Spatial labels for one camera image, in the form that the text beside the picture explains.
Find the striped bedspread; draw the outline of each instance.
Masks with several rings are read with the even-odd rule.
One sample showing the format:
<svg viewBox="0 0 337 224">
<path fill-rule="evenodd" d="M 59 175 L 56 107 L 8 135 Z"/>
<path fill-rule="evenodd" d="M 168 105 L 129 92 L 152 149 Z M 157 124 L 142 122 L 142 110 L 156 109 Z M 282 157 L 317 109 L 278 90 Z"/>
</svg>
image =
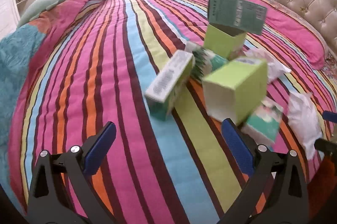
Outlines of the striped bedspread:
<svg viewBox="0 0 337 224">
<path fill-rule="evenodd" d="M 45 51 L 49 60 L 29 96 L 21 98 L 26 100 L 24 117 L 12 121 L 23 128 L 11 132 L 11 149 L 21 151 L 11 184 L 22 188 L 16 194 L 23 204 L 41 150 L 65 152 L 110 120 L 117 138 L 91 182 L 119 223 L 217 223 L 248 177 L 221 136 L 220 123 L 207 115 L 202 87 L 189 81 L 165 122 L 149 115 L 143 97 L 177 49 L 184 49 L 186 41 L 203 43 L 207 3 L 106 0 Z M 312 92 L 319 114 L 336 111 L 335 86 L 311 69 L 285 35 L 265 25 L 261 36 L 247 36 L 245 50 L 253 47 L 266 48 L 292 69 L 268 86 L 270 98 L 286 109 L 290 90 Z M 320 122 L 329 139 L 332 124 Z M 285 115 L 273 149 L 296 150 L 308 181 L 321 162 L 318 154 L 306 159 Z M 76 210 L 84 214 L 67 176 L 65 184 Z M 256 212 L 267 195 L 268 190 Z"/>
</svg>

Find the screw head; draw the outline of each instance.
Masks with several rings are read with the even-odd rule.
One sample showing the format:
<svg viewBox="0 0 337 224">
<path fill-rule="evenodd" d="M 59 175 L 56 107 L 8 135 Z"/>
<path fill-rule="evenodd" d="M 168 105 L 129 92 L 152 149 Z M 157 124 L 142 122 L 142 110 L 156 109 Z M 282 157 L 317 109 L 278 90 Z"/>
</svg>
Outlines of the screw head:
<svg viewBox="0 0 337 224">
<path fill-rule="evenodd" d="M 264 146 L 264 145 L 259 145 L 259 146 L 258 146 L 258 150 L 259 150 L 260 152 L 266 152 L 266 151 L 267 151 L 267 147 Z"/>
<path fill-rule="evenodd" d="M 75 145 L 75 146 L 73 146 L 73 147 L 70 148 L 70 151 L 72 153 L 77 153 L 79 150 L 80 150 L 80 147 L 77 146 L 77 145 Z"/>
<path fill-rule="evenodd" d="M 40 153 L 40 156 L 42 156 L 43 158 L 48 155 L 48 151 L 47 150 L 43 150 L 41 153 Z"/>
<path fill-rule="evenodd" d="M 290 155 L 295 157 L 297 156 L 297 152 L 295 150 L 290 150 Z"/>
</svg>

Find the white plastic bag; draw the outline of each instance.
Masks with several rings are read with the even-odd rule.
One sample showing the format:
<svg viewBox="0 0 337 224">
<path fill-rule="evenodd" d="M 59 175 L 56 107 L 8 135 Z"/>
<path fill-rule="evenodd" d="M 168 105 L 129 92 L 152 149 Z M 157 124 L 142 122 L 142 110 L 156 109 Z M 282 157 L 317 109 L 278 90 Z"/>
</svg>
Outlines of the white plastic bag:
<svg viewBox="0 0 337 224">
<path fill-rule="evenodd" d="M 315 155 L 315 141 L 323 136 L 316 107 L 310 97 L 310 93 L 300 94 L 290 91 L 288 104 L 288 124 L 304 148 L 308 160 Z"/>
<path fill-rule="evenodd" d="M 271 83 L 284 73 L 290 73 L 291 70 L 287 66 L 280 63 L 274 56 L 266 50 L 253 48 L 245 52 L 247 57 L 265 59 L 268 63 L 268 83 Z"/>
</svg>

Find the tissue box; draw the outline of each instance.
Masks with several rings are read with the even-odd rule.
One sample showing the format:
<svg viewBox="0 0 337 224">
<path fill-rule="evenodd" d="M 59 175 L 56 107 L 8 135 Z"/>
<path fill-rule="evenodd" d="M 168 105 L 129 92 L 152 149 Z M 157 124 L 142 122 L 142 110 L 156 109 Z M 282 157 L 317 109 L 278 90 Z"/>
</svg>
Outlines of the tissue box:
<svg viewBox="0 0 337 224">
<path fill-rule="evenodd" d="M 191 78 L 195 79 L 200 84 L 201 79 L 204 76 L 228 63 L 228 60 L 196 43 L 187 42 L 185 51 L 192 53 L 195 58 L 195 65 L 191 71 Z"/>
<path fill-rule="evenodd" d="M 232 60 L 242 49 L 247 32 L 221 24 L 209 24 L 203 47 Z"/>
<path fill-rule="evenodd" d="M 252 137 L 257 144 L 272 146 L 280 128 L 283 108 L 275 101 L 265 97 L 250 115 L 241 131 Z"/>
<path fill-rule="evenodd" d="M 238 125 L 266 96 L 267 63 L 240 57 L 204 77 L 202 84 L 208 115 Z"/>
<path fill-rule="evenodd" d="M 247 32 L 260 35 L 267 8 L 246 0 L 209 0 L 203 46 L 232 60 L 241 50 Z"/>
<path fill-rule="evenodd" d="M 192 53 L 177 50 L 145 92 L 150 114 L 165 120 L 194 66 Z"/>
</svg>

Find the pink pillow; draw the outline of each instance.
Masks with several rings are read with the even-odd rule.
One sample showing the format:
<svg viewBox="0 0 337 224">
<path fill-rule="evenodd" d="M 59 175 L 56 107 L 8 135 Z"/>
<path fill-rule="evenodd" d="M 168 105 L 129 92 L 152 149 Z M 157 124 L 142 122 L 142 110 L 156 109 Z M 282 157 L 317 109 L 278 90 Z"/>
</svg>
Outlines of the pink pillow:
<svg viewBox="0 0 337 224">
<path fill-rule="evenodd" d="M 322 69 L 325 63 L 324 47 L 304 25 L 261 0 L 247 0 L 267 8 L 266 24 L 282 33 L 306 55 L 313 69 Z"/>
</svg>

